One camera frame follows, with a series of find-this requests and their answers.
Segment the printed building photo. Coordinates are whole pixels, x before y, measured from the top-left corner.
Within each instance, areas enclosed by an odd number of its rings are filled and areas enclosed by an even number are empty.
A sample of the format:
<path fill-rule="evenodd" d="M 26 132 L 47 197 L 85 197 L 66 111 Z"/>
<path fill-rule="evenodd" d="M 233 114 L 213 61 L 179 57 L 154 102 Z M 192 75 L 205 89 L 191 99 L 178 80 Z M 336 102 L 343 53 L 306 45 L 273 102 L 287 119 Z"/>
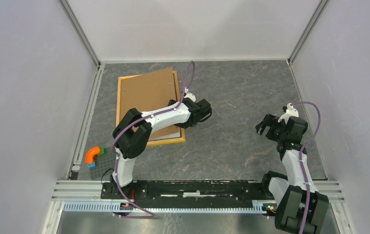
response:
<path fill-rule="evenodd" d="M 149 141 L 165 140 L 171 138 L 178 138 L 181 136 L 179 128 L 160 129 L 150 135 Z"/>

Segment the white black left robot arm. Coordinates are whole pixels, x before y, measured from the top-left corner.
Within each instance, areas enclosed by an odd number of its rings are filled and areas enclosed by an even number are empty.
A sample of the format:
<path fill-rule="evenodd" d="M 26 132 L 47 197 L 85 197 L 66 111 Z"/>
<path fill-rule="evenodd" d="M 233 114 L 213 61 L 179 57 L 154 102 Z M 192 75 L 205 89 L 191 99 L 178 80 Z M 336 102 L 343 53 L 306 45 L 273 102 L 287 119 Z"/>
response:
<path fill-rule="evenodd" d="M 131 194 L 135 158 L 146 149 L 153 133 L 168 126 L 194 127 L 211 115 L 212 107 L 206 99 L 195 102 L 189 97 L 180 101 L 171 99 L 166 107 L 154 111 L 128 110 L 112 133 L 114 140 L 110 151 L 116 157 L 110 179 L 113 193 L 122 199 Z"/>

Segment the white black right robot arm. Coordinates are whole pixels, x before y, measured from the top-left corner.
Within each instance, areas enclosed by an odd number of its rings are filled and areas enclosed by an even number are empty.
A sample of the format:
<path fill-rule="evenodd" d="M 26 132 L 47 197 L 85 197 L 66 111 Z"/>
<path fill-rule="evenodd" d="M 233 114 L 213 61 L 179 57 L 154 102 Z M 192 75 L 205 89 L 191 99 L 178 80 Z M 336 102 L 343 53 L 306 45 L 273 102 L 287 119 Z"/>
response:
<path fill-rule="evenodd" d="M 314 185 L 307 166 L 307 151 L 301 143 L 308 123 L 296 116 L 284 119 L 266 114 L 256 125 L 266 138 L 277 142 L 286 174 L 269 171 L 262 179 L 260 193 L 277 204 L 274 225 L 289 234 L 319 234 L 329 207 L 329 198 Z"/>

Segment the green toy brick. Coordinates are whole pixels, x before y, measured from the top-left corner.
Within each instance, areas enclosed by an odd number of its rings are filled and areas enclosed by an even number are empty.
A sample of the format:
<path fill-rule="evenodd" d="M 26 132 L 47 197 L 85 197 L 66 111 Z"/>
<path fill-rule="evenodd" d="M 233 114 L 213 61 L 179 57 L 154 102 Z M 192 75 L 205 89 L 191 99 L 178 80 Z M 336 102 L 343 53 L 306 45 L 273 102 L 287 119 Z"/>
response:
<path fill-rule="evenodd" d="M 105 148 L 104 148 L 104 147 L 100 148 L 100 153 L 99 153 L 99 155 L 103 155 L 103 154 L 105 154 Z"/>

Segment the grey lego baseplate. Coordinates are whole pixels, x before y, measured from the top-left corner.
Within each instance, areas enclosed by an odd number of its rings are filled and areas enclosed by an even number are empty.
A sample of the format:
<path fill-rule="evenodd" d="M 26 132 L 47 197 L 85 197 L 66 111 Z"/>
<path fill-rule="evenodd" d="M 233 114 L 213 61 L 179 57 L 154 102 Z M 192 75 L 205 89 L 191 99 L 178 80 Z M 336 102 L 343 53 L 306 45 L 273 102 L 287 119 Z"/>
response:
<path fill-rule="evenodd" d="M 100 178 L 108 169 L 113 170 L 116 160 L 116 155 L 112 153 L 108 147 L 105 148 L 105 154 L 95 157 L 96 168 L 89 169 L 90 178 Z"/>

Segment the orange curved toy block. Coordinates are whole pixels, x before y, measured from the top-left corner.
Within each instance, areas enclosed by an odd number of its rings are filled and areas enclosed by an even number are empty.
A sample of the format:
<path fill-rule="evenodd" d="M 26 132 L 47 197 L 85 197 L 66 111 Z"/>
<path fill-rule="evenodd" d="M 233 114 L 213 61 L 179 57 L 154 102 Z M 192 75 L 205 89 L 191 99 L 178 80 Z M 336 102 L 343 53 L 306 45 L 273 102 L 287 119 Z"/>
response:
<path fill-rule="evenodd" d="M 86 164 L 95 163 L 95 157 L 101 154 L 101 148 L 99 146 L 93 147 L 85 155 Z"/>

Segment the blue toy brick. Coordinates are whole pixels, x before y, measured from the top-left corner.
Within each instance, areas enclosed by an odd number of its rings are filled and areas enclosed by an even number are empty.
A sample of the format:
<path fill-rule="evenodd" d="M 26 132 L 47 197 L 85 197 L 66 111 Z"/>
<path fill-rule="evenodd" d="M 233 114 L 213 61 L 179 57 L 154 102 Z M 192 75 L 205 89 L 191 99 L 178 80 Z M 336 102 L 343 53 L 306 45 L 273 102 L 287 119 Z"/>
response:
<path fill-rule="evenodd" d="M 88 167 L 89 169 L 96 168 L 96 167 L 97 167 L 97 166 L 96 166 L 96 162 L 88 163 L 88 164 L 87 164 L 87 167 Z"/>

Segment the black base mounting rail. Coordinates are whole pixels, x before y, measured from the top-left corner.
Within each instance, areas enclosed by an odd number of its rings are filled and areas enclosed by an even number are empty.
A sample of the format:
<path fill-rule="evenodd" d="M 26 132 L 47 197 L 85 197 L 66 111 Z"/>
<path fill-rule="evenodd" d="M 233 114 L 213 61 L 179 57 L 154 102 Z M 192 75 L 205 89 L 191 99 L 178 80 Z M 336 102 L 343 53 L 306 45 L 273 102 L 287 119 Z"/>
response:
<path fill-rule="evenodd" d="M 118 189 L 104 182 L 101 199 L 128 197 L 145 208 L 250 208 L 255 201 L 276 203 L 259 180 L 136 180 Z"/>

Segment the aluminium extrusion frame rail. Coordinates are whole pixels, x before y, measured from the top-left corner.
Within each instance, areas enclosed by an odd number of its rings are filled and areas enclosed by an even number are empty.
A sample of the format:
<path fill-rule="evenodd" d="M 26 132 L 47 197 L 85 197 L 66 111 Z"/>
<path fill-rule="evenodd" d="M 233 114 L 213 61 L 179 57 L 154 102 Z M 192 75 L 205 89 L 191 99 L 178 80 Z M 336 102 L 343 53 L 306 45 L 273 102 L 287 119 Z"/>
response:
<path fill-rule="evenodd" d="M 276 203 L 255 201 L 250 208 L 150 208 L 132 200 L 101 199 L 98 180 L 59 180 L 44 234 L 232 234 L 278 233 Z"/>

